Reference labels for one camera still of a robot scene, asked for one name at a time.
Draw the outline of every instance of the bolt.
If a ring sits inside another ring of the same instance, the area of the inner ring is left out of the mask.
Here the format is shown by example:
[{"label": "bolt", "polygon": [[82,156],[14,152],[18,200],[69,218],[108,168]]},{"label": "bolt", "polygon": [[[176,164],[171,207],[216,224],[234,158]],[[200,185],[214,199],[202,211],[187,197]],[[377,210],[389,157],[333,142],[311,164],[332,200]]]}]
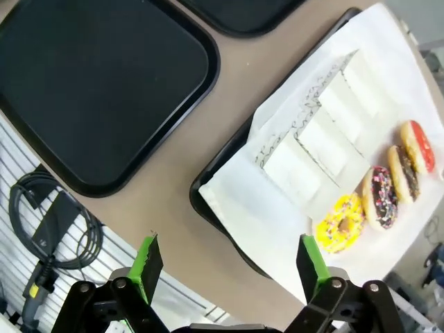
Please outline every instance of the bolt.
[{"label": "bolt", "polygon": [[126,281],[124,279],[117,280],[116,282],[117,288],[124,288],[126,286]]},{"label": "bolt", "polygon": [[379,287],[377,286],[377,284],[372,283],[370,285],[370,290],[373,291],[373,292],[376,292],[376,291],[379,291]]},{"label": "bolt", "polygon": [[80,292],[81,293],[86,293],[89,290],[89,285],[87,283],[82,283],[80,285]]},{"label": "bolt", "polygon": [[332,285],[334,288],[341,288],[342,287],[342,283],[339,280],[333,280]]}]

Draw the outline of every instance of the brown table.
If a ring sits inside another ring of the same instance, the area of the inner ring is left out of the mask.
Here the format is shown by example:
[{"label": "brown table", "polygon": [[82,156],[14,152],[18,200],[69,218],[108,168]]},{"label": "brown table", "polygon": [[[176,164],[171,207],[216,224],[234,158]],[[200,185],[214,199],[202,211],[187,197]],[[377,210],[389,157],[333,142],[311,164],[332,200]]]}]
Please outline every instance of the brown table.
[{"label": "brown table", "polygon": [[[364,9],[374,2],[308,0],[271,33],[247,40],[221,35],[190,14],[219,46],[216,86],[121,191],[100,199],[77,196],[80,202],[135,248],[157,232],[166,272],[233,316],[285,328],[302,303],[254,272],[228,239],[199,217],[189,203],[189,186],[348,8]],[[432,75],[415,53],[444,110]]]}]

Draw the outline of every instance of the black tray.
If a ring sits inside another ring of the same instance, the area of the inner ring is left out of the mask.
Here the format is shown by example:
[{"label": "black tray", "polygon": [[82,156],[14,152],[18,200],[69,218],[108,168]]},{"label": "black tray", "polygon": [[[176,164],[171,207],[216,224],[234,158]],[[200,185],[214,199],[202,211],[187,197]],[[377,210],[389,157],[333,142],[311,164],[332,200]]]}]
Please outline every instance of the black tray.
[{"label": "black tray", "polygon": [[229,36],[257,37],[273,30],[306,0],[179,0]]},{"label": "black tray", "polygon": [[0,25],[0,108],[85,196],[124,186],[218,74],[213,39],[165,0],[21,0]]},{"label": "black tray", "polygon": [[[290,75],[313,53],[315,50],[322,45],[331,35],[338,31],[342,26],[344,26],[352,17],[358,15],[361,12],[358,8],[351,8],[347,10],[344,15],[338,20],[333,27],[324,35],[324,37],[319,40],[315,47],[313,47],[307,55],[293,68],[290,74],[275,88],[275,92]],[[210,222],[215,228],[227,236],[233,243],[237,252],[241,257],[259,274],[269,278],[269,276],[254,263],[241,249],[238,247],[234,239],[228,234],[227,230],[223,227],[222,223],[217,218],[216,214],[213,213],[208,204],[203,200],[199,193],[199,188],[206,184],[213,175],[247,142],[248,133],[250,132],[251,123],[253,121],[253,114],[247,119],[247,121],[238,129],[238,131],[231,137],[227,144],[217,153],[216,157],[202,170],[202,172],[197,176],[197,178],[191,184],[189,189],[189,200],[194,210],[196,210],[199,215],[201,215],[205,220]]]}]

